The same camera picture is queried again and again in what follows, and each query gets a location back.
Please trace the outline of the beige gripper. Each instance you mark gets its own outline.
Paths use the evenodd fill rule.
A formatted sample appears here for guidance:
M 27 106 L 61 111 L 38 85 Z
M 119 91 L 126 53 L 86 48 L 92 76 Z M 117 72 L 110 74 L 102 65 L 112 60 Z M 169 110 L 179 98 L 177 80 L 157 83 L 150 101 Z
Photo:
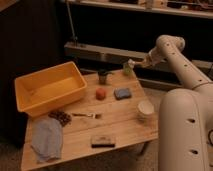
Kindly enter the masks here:
M 123 74 L 125 76 L 131 76 L 133 69 L 135 66 L 140 66 L 142 68 L 149 67 L 151 65 L 151 62 L 144 59 L 143 61 L 134 61 L 132 59 L 128 60 L 128 63 L 123 64 Z

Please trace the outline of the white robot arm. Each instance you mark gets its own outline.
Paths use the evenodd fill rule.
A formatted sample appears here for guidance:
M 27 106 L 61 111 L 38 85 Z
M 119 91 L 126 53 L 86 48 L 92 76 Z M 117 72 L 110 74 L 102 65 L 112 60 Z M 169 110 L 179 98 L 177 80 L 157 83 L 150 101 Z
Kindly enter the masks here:
M 167 92 L 159 109 L 158 171 L 210 171 L 208 132 L 213 130 L 213 80 L 183 54 L 185 40 L 161 35 L 140 62 L 124 63 L 126 71 L 139 65 L 168 61 L 182 86 Z

